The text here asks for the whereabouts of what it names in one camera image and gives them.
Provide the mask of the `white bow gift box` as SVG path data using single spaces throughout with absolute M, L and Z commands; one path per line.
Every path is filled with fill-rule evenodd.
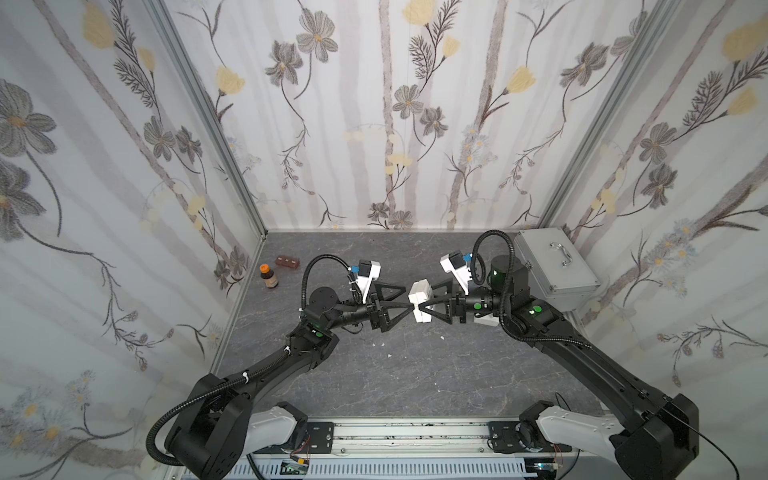
M 408 299 L 413 305 L 413 315 L 417 323 L 430 323 L 432 316 L 424 313 L 420 306 L 432 299 L 432 287 L 428 280 L 423 279 L 412 284 Z

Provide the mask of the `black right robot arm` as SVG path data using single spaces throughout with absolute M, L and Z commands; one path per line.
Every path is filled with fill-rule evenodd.
M 647 384 L 586 340 L 555 307 L 526 290 L 516 292 L 509 234 L 488 230 L 471 253 L 447 254 L 441 264 L 454 277 L 443 283 L 445 294 L 418 302 L 420 312 L 446 323 L 470 314 L 496 318 L 510 338 L 570 372 L 621 426 L 612 432 L 595 417 L 540 401 L 520 417 L 532 442 L 566 444 L 601 456 L 631 479 L 675 479 L 698 457 L 706 437 L 695 403 Z

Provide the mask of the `aluminium mounting rail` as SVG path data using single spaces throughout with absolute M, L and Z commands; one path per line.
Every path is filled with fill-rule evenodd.
M 278 405 L 252 414 L 246 444 L 249 451 L 282 451 L 297 424 L 310 422 L 299 411 L 287 405 Z M 492 421 L 534 422 L 544 439 L 553 444 L 564 444 L 573 449 L 605 458 L 618 460 L 616 451 L 632 436 L 612 416 L 593 417 L 568 412 L 552 406 L 537 415 L 512 420 L 480 419 L 352 419 L 333 422 L 334 442 L 330 454 L 349 455 L 374 451 L 409 451 L 418 454 L 427 451 L 492 452 L 488 438 L 488 423 Z

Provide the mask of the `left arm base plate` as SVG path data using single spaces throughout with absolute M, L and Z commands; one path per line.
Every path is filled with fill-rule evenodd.
M 330 454 L 334 433 L 335 424 L 333 422 L 310 421 L 297 424 L 281 449 L 291 454 Z

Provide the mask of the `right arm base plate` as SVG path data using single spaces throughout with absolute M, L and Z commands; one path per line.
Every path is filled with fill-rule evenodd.
M 569 453 L 573 448 L 544 439 L 534 422 L 492 421 L 488 423 L 490 448 L 494 453 Z

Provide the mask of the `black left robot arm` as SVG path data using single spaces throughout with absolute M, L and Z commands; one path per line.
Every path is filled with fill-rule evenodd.
M 185 401 L 150 427 L 145 447 L 153 460 L 184 467 L 199 479 L 224 478 L 250 449 L 246 439 L 254 406 L 282 383 L 327 360 L 339 342 L 335 329 L 367 322 L 387 332 L 413 311 L 410 302 L 399 299 L 406 287 L 379 281 L 380 266 L 374 261 L 351 266 L 336 255 L 328 257 L 346 272 L 352 294 L 348 300 L 331 287 L 308 292 L 310 271 L 324 258 L 319 255 L 306 264 L 299 322 L 284 345 L 224 378 L 201 378 Z

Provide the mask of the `brown bottle orange cap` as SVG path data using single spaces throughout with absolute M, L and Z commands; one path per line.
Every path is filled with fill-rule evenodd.
M 259 266 L 260 278 L 268 289 L 274 289 L 279 285 L 279 280 L 275 271 L 268 264 Z

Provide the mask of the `silver aluminium first aid case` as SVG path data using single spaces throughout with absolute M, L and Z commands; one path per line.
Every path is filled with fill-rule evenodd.
M 580 308 L 600 287 L 600 280 L 562 229 L 522 230 L 514 244 L 529 269 L 532 295 L 557 310 Z

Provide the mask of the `small brown block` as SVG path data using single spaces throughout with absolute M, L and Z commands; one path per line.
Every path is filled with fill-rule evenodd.
M 289 255 L 278 255 L 275 264 L 281 267 L 297 270 L 300 267 L 300 260 Z

